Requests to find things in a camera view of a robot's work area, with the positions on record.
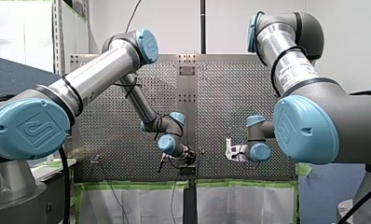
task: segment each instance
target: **light blue joint cap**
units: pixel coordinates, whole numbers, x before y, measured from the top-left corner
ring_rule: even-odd
[[[250,126],[253,126],[257,123],[261,123],[261,122],[264,122],[265,121],[265,118],[264,116],[261,116],[261,115],[253,115],[253,116],[249,116],[247,118],[247,123],[246,123],[246,127],[250,127]]]
[[[64,110],[52,101],[23,99],[0,109],[0,157],[33,160],[58,150],[70,133]]]
[[[267,161],[270,158],[270,148],[265,143],[257,143],[250,149],[253,161]]]
[[[154,63],[158,59],[158,42],[156,37],[147,29],[136,31],[137,44],[146,63]]]
[[[182,113],[179,113],[179,112],[171,112],[170,116],[179,121],[180,123],[182,123],[183,125],[185,124],[185,116],[182,114]]]
[[[168,134],[163,135],[159,138],[158,148],[166,154],[171,155],[176,149],[176,143],[174,138]]]
[[[140,129],[142,129],[142,132],[147,132],[147,129],[142,121],[140,121]]]
[[[281,150],[300,162],[327,164],[339,151],[339,137],[328,114],[310,99],[282,98],[273,113],[276,140]]]
[[[255,53],[254,50],[254,24],[255,24],[255,15],[252,16],[249,23],[249,32],[247,37],[247,51],[250,53]]]

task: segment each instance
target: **robotic arm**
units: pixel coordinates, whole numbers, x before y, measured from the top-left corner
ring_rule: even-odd
[[[276,137],[295,161],[371,164],[371,91],[347,94],[313,67],[323,53],[323,29],[307,13],[252,18],[249,51],[271,70],[281,99],[273,122],[251,116],[249,148]]]
[[[0,157],[33,160],[55,152],[70,134],[75,117],[119,80],[144,130],[166,133],[158,147],[175,158],[188,159],[189,149],[180,142],[184,116],[173,112],[158,118],[142,90],[132,85],[136,81],[133,73],[157,59],[158,44],[150,31],[115,35],[104,44],[102,55],[50,86],[36,86],[0,101]]]

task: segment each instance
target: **pegboard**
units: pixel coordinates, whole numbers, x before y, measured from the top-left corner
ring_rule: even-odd
[[[96,56],[74,55],[72,69]],[[187,143],[203,151],[198,162],[199,178],[243,178],[258,180],[293,180],[295,166],[280,151],[274,140],[270,161],[235,162],[225,156],[226,137],[234,145],[246,143],[246,118],[252,114],[271,119],[277,98],[269,82],[269,71],[249,55],[193,55],[194,76],[182,76],[185,66],[179,61],[184,55],[161,55],[157,63],[138,71],[144,93],[161,114],[172,111],[185,113]],[[185,91],[192,94],[185,104]],[[81,148],[76,169],[76,182],[103,179],[134,181],[173,180],[177,171],[165,164],[158,174],[162,154],[153,133],[140,130],[140,119],[124,93],[113,86],[106,90],[77,120],[74,146]],[[91,159],[99,155],[101,162]]]
[[[206,158],[199,163],[200,178],[293,180],[295,165],[267,140],[271,158],[265,162],[228,161],[225,139],[247,145],[246,119],[263,115],[272,119],[277,102],[270,72],[255,56],[199,55],[197,147]]]

